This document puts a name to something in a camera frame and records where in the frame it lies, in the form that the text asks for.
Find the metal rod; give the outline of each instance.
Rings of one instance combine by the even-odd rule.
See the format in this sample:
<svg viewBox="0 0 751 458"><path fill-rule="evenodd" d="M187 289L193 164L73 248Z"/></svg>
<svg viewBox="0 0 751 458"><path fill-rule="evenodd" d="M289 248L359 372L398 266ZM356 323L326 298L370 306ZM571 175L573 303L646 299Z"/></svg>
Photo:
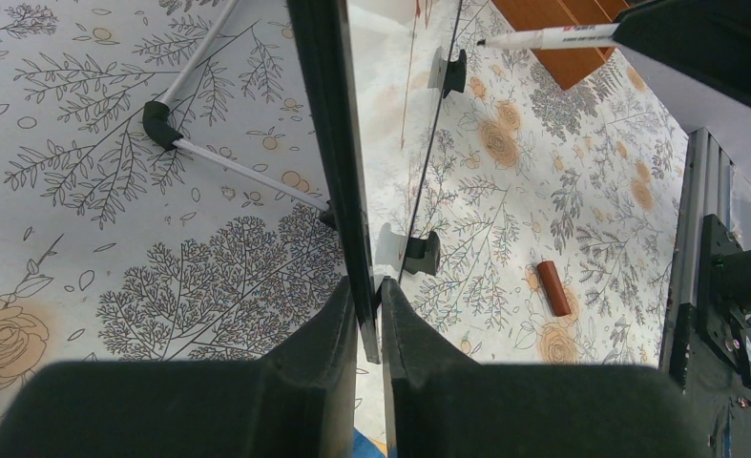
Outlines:
<svg viewBox="0 0 751 458"><path fill-rule="evenodd" d="M704 211L701 214L702 217L707 215L718 215L719 219L723 219L723 215L720 214L718 202L718 175L720 166L720 146L718 142L709 135L708 150L706 151L706 180L704 180Z"/></svg>
<svg viewBox="0 0 751 458"><path fill-rule="evenodd" d="M681 290L684 287L682 281L682 275L684 274L684 264L688 261L687 258L687 228L689 226L689 212L690 206L690 189L692 188L693 180L696 179L698 174L693 167L693 161L696 157L696 136L690 135L687 142L687 154L684 160L684 180L681 183L681 202L678 206L678 223L676 228L676 245L673 252L673 267L670 272L670 287L668 288L668 300L667 300L667 313L664 318L664 331L661 339L661 350L659 355L659 369L662 371L669 371L674 366L686 366L686 364L675 364L673 348L675 329L678 329L682 323L687 321L687 310L681 307L679 300L681 296ZM680 377L677 380L683 380L681 377L685 377L683 370L679 374Z"/></svg>
<svg viewBox="0 0 751 458"><path fill-rule="evenodd" d="M718 218L723 221L727 229L732 229L732 161L721 149L718 164Z"/></svg>
<svg viewBox="0 0 751 458"><path fill-rule="evenodd" d="M251 178L255 180L257 183L264 184L265 186L268 186L269 188L274 188L277 191L280 191L283 194L289 195L290 197L295 198L296 200L299 200L300 202L306 203L307 205L310 205L311 207L314 207L320 211L325 212L330 209L329 205L327 205L326 202L322 202L318 198L314 198L313 196L310 196L306 193L303 193L302 191L294 189L285 183L282 183L282 182L276 181L273 178L267 177L261 174L260 172L254 171L247 167L243 167L237 162L233 162L227 159L226 157L217 155L205 148L201 148L198 145L191 143L190 141L184 138L174 141L173 144L184 151L192 153L196 156L200 156L211 162L215 162L219 166L225 167L231 170L232 172L241 174L247 178Z"/></svg>
<svg viewBox="0 0 751 458"><path fill-rule="evenodd" d="M203 37L203 41L200 42L200 45L198 46L196 51L192 56L190 56L190 60L187 61L186 65L184 65L184 68L180 73L178 73L178 76L176 76L176 79L173 81L170 89L168 89L161 96L159 102L170 106L170 102L173 101L173 97L176 96L178 90L181 89L181 86L184 85L184 81L186 81L187 78L189 78L190 75L193 74L193 71L196 69L198 64L200 64L201 59L203 59L203 56L206 55L206 52L209 50L209 46L213 41L215 41L215 38L218 37L218 33L220 33L220 30L223 29L223 25L226 24L226 20L229 19L229 16L232 14L232 10L237 5L238 1L239 0L229 0L226 3L226 8L224 8L223 11L220 12L218 20L206 33L206 36Z"/></svg>
<svg viewBox="0 0 751 458"><path fill-rule="evenodd" d="M683 242L685 249L684 265L681 272L681 289L678 293L678 303L696 304L698 288L699 252L701 243L701 221L704 210L704 191L706 186L707 157L709 157L709 132L698 129L693 133L693 176L690 182L689 204L687 205L687 235Z"/></svg>

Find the wooden block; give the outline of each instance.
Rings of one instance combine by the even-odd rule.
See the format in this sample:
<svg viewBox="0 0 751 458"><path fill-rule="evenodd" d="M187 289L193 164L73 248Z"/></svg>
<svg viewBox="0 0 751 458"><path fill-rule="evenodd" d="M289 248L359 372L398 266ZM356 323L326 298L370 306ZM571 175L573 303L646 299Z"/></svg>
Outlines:
<svg viewBox="0 0 751 458"><path fill-rule="evenodd" d="M595 2L605 11L610 22L614 22L616 16L622 11L628 9L625 0L595 0Z"/></svg>
<svg viewBox="0 0 751 458"><path fill-rule="evenodd" d="M611 19L595 0L561 0L577 24L610 24Z"/></svg>
<svg viewBox="0 0 751 458"><path fill-rule="evenodd" d="M595 0L493 0L493 4L517 31L611 22ZM613 51L587 48L534 53L561 89L567 90L605 64Z"/></svg>

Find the white marker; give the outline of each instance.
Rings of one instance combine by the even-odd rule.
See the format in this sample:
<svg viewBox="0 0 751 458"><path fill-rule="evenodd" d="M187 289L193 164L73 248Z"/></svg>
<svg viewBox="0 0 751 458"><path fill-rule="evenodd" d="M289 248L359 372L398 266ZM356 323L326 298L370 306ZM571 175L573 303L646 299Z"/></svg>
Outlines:
<svg viewBox="0 0 751 458"><path fill-rule="evenodd" d="M477 45L503 50L567 50L615 46L614 31L618 24L549 27L539 31L516 31L485 38Z"/></svg>

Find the metal frame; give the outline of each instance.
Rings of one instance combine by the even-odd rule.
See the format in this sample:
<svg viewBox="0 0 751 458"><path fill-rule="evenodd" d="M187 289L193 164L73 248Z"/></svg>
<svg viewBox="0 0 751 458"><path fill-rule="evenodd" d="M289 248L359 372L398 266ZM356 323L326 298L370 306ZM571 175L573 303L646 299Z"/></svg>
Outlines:
<svg viewBox="0 0 751 458"><path fill-rule="evenodd" d="M690 134L659 369L678 383L692 404L698 424L709 436L711 456L751 457L751 390L744 387L731 360L722 358L716 343L709 342L714 330L705 325L710 311L704 307L710 303L710 279L699 268L701 258L710 257L702 234L705 245L728 241L740 249L728 232L731 176L732 162L710 133L700 129ZM720 216L726 226L714 238L709 228L702 231L708 215ZM706 218L707 225L714 219ZM699 273L706 279L703 284ZM724 348L723 353L728 356L731 350Z"/></svg>
<svg viewBox="0 0 751 458"><path fill-rule="evenodd" d="M288 0L324 176L366 359L379 363L378 306L369 250L364 168L344 0Z"/></svg>
<svg viewBox="0 0 751 458"><path fill-rule="evenodd" d="M286 194L292 198L295 198L307 205L310 205L320 212L326 212L329 210L329 205L326 202L322 202L318 198L314 198L307 193L296 190L286 184L283 184L275 179L267 177L256 170L249 169L243 165L226 159L206 148L201 148L195 143L192 143L182 133L178 132L173 127L167 124L167 116L170 114L170 105L175 100L176 94L181 89L181 86L190 78L195 69L203 66L206 62L203 61L204 56L209 51L210 46L218 35L220 30L229 20L232 15L232 11L237 6L239 0L228 0L226 6L220 12L220 16L213 24L206 35L201 40L200 44L190 56L187 63L181 72L178 73L173 84L170 85L166 91L154 97L153 100L145 103L145 109L142 113L142 127L145 134L153 140L157 145L164 148L164 151L171 151L176 148L186 151L187 153L199 156L213 163L216 163L224 168L224 170L231 170L244 177L251 178L257 183L273 188L283 194Z"/></svg>
<svg viewBox="0 0 751 458"><path fill-rule="evenodd" d="M451 64L450 60L453 54L453 46L456 44L457 29L459 28L459 18L462 13L462 2L463 0L459 0L459 2L457 3L456 18L454 18L453 31L451 32L449 53L448 53L448 57L446 57L445 59L446 66L449 66ZM462 67L465 66L466 64L465 50L460 50L459 58L457 59L457 61L455 61L454 64L457 66L462 66ZM462 69L461 72L462 72L462 78L465 79L465 70ZM449 74L449 70L446 69L446 75L445 75L446 82L450 81L450 78L451 78L451 75ZM423 172L420 174L420 181L418 181L418 184L417 184L417 198L414 200L414 209L411 211L411 221L409 222L409 225L408 225L408 233L407 233L408 238L410 238L412 234L414 233L414 225L417 222L417 212L420 209L420 202L421 202L421 199L423 198L423 183L426 182L426 172L428 171L428 163L431 161L431 148L434 146L434 132L437 131L437 122L440 120L440 110L443 108L443 99L446 98L448 93L451 91L451 88L446 88L446 82L444 82L442 85L443 87L440 88L441 89L440 98L437 100L437 112L434 114L434 120L431 124L431 136L430 136L430 139L428 140L428 147L426 148L426 160L424 160L423 162ZM403 279L404 270L407 270L409 274L414 274L417 272L416 270L414 272L410 271L411 269L410 264L411 264L411 261L409 260L409 257L404 257L403 265L401 266L400 273L398 274L398 282L400 282Z"/></svg>

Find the orange rose print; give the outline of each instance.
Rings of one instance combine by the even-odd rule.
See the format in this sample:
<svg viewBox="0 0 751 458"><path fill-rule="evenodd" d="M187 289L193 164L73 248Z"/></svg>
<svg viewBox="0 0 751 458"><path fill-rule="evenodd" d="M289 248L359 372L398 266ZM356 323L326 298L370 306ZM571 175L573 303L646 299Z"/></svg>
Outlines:
<svg viewBox="0 0 751 458"><path fill-rule="evenodd" d="M616 143L616 150L619 152L620 157L622 157L623 159L628 158L628 149L625 148L625 145L623 145L621 141L618 141Z"/></svg>
<svg viewBox="0 0 751 458"><path fill-rule="evenodd" d="M541 289L541 280L538 278L538 272L535 270L535 267L531 265L527 266L527 269L524 271L524 280L527 281L527 285L533 293L537 293Z"/></svg>
<svg viewBox="0 0 751 458"><path fill-rule="evenodd" d="M639 76L639 73L634 70L634 67L628 67L628 79L631 80L631 84L634 85L634 89L637 91L644 93L648 87L645 85L645 81L642 79L641 76Z"/></svg>
<svg viewBox="0 0 751 458"><path fill-rule="evenodd" d="M484 100L488 95L488 88L485 87L485 83L476 76L470 78L470 89L473 91L473 94L476 95L476 98Z"/></svg>
<svg viewBox="0 0 751 458"><path fill-rule="evenodd" d="M482 145L488 154L499 164L509 168L518 163L518 145L515 144L507 130L493 121L482 124Z"/></svg>
<svg viewBox="0 0 751 458"><path fill-rule="evenodd" d="M0 385L32 369L46 350L47 327L21 307L0 310Z"/></svg>
<svg viewBox="0 0 751 458"><path fill-rule="evenodd" d="M650 169L648 169L648 166L645 165L645 163L641 160L638 160L636 162L636 174L639 175L639 179L646 183L649 183L651 181L651 171Z"/></svg>
<svg viewBox="0 0 751 458"><path fill-rule="evenodd" d="M538 340L538 354L547 364L576 364L577 346L566 329L557 323L546 323Z"/></svg>
<svg viewBox="0 0 751 458"><path fill-rule="evenodd" d="M574 292L571 286L568 284L562 284L563 293L566 295L566 303L569 304L569 310L572 312L565 317L558 317L558 322L565 325L570 325L577 321L580 317L580 299L577 298L577 294Z"/></svg>
<svg viewBox="0 0 751 458"><path fill-rule="evenodd" d="M521 113L509 100L503 100L496 104L499 123L506 129L517 131L521 127Z"/></svg>
<svg viewBox="0 0 751 458"><path fill-rule="evenodd" d="M631 192L634 193L634 200L642 207L642 210L650 212L653 210L653 195L648 185L639 179L631 181Z"/></svg>

